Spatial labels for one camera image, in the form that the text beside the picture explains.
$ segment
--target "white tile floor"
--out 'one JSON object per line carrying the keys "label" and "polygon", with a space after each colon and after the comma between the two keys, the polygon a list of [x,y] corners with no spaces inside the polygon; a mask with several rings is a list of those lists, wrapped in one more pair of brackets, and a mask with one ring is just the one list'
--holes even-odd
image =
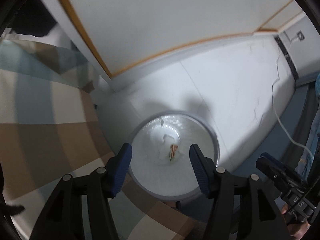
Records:
{"label": "white tile floor", "polygon": [[[166,66],[100,100],[101,128],[112,149],[118,151],[148,117],[170,109],[190,111],[217,132],[220,165],[232,171],[276,123],[271,86],[278,78],[279,53],[273,37],[256,37]],[[275,85],[279,114],[294,89],[289,66],[280,55],[280,81]]]}

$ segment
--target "human hand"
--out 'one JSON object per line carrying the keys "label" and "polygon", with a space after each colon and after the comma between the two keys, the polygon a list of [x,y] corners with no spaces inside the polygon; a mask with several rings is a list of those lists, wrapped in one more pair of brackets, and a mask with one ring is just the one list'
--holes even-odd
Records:
{"label": "human hand", "polygon": [[[281,209],[281,214],[284,215],[289,209],[288,204],[284,204],[284,206]],[[308,224],[308,221],[306,220],[303,223],[300,224],[290,224],[288,225],[288,230],[291,236],[294,237],[295,240],[300,240],[304,234],[309,229],[310,225]]]}

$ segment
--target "metal screw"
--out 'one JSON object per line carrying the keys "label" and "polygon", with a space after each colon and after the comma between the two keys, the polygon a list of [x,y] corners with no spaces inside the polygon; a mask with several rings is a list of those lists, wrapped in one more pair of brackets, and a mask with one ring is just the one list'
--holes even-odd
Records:
{"label": "metal screw", "polygon": [[97,168],[97,173],[102,174],[106,172],[106,168],[105,167],[99,167]]}
{"label": "metal screw", "polygon": [[64,175],[64,176],[62,177],[62,179],[63,179],[64,181],[68,181],[68,180],[71,179],[71,175],[70,175],[70,174],[66,174],[66,175]]}
{"label": "metal screw", "polygon": [[225,173],[226,169],[224,167],[217,167],[216,172],[217,173]]}
{"label": "metal screw", "polygon": [[251,175],[250,175],[250,178],[251,178],[252,180],[257,181],[257,180],[259,179],[259,176],[258,176],[257,174],[251,174]]}

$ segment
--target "tile grout line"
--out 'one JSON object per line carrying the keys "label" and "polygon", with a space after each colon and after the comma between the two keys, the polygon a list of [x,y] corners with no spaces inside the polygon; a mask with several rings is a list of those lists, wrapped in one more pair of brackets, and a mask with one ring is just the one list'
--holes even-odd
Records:
{"label": "tile grout line", "polygon": [[[205,106],[206,106],[207,109],[209,110],[209,107],[208,107],[206,101],[204,100],[204,98],[203,98],[202,94],[200,93],[198,87],[196,86],[196,84],[194,83],[193,79],[191,78],[189,72],[186,70],[186,68],[185,68],[185,66],[182,64],[181,60],[179,60],[179,62],[180,62],[180,64],[181,64],[181,66],[183,67],[183,69],[184,69],[184,70],[186,71],[186,73],[188,74],[191,82],[193,83],[193,85],[195,86],[198,94],[199,94],[200,97],[202,98],[202,101],[204,102]],[[222,142],[223,142],[223,145],[224,145],[224,147],[225,147],[225,149],[226,149],[226,151],[227,151],[227,153],[228,153],[228,158],[229,158],[229,160],[230,160],[230,162],[231,162],[231,164],[232,164],[232,166],[233,166],[233,168],[234,168],[234,164],[232,163],[231,158],[230,158],[230,153],[229,153],[229,151],[228,151],[228,149],[227,149],[227,147],[226,147],[226,144],[225,144],[225,142],[224,142],[224,140],[223,140],[223,138],[222,138],[222,136],[221,136],[220,130],[219,130],[219,128],[218,128],[218,126],[217,126],[217,124],[216,124],[216,122],[215,122],[212,114],[211,114],[211,111],[209,111],[209,113],[210,113],[210,117],[212,118],[212,120],[213,120],[213,122],[214,122],[214,124],[215,124],[215,126],[216,126],[216,129],[218,130],[218,132],[219,132],[219,134],[220,134],[220,137],[221,137],[221,140],[222,140]]]}

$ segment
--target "plaid blanket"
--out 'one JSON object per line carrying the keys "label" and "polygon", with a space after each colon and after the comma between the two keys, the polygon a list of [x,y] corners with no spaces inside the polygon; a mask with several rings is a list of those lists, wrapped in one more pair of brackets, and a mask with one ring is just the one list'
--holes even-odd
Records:
{"label": "plaid blanket", "polygon": [[[113,156],[88,94],[94,89],[92,71],[77,51],[32,41],[0,41],[4,197],[9,204],[25,206],[14,222],[26,238],[64,174],[89,174]],[[109,203],[120,239],[180,240],[195,224],[129,176]]]}

